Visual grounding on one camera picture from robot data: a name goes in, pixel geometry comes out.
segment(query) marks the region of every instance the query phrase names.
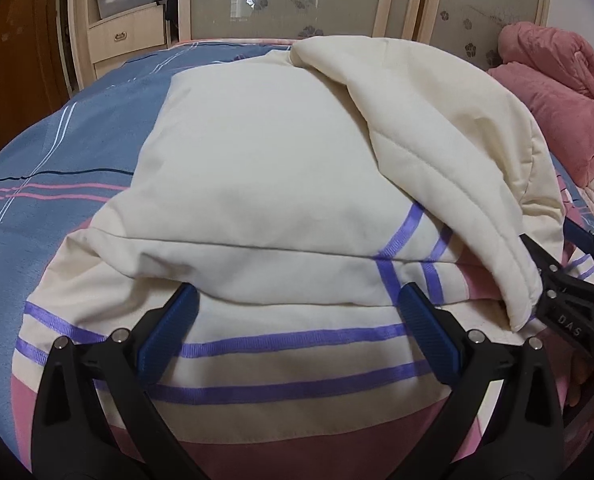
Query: blue bed sheet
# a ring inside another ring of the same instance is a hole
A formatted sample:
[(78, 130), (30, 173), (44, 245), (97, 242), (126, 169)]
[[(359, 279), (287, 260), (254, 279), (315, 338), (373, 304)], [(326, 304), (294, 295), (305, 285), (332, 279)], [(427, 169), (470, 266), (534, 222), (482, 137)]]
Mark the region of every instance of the blue bed sheet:
[(59, 244), (131, 183), (170, 79), (285, 46), (194, 43), (131, 60), (0, 153), (0, 434), (15, 452), (10, 363), (24, 301)]

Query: drawer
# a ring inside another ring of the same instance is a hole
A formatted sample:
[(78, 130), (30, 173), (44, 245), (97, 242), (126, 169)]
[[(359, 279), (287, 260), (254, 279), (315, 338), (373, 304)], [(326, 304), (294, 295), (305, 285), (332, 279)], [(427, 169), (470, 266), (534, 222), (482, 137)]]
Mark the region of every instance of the drawer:
[(163, 6), (152, 6), (118, 18), (104, 20), (88, 29), (90, 61), (97, 63), (136, 50), (163, 45)]

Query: black line on sheet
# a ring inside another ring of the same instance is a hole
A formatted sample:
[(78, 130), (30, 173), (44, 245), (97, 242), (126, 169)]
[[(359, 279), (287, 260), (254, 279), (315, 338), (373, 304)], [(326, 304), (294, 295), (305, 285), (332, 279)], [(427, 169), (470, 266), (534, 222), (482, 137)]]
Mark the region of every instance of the black line on sheet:
[(85, 173), (120, 173), (128, 176), (133, 176), (132, 171), (115, 170), (114, 168), (95, 168), (94, 170), (81, 170), (81, 171), (37, 171), (29, 176), (8, 176), (6, 178), (0, 178), (0, 182), (5, 180), (26, 180), (37, 175), (51, 174), (51, 175), (81, 175)]

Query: cream blanket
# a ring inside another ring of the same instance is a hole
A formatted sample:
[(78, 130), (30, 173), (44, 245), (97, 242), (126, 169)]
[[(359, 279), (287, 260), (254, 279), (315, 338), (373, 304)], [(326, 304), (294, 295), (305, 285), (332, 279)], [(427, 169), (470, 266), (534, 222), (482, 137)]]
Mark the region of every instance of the cream blanket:
[[(174, 76), (132, 186), (66, 238), (20, 337), (107, 336), (190, 282), (199, 317), (152, 393), (180, 440), (344, 433), (447, 394), (398, 328), (401, 284), (521, 342), (541, 282), (519, 235), (560, 258), (562, 222), (543, 136), (493, 78), (423, 44), (312, 38)], [(474, 301), (486, 275), (507, 318)], [(37, 391), (40, 365), (13, 369)]]

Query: pink comforter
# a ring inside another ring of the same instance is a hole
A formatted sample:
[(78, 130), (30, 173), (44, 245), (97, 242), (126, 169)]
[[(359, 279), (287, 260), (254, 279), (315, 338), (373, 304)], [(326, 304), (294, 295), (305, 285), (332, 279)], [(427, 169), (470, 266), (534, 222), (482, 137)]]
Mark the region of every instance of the pink comforter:
[(488, 73), (530, 109), (552, 153), (579, 187), (594, 179), (594, 49), (580, 35), (533, 23), (499, 36)]

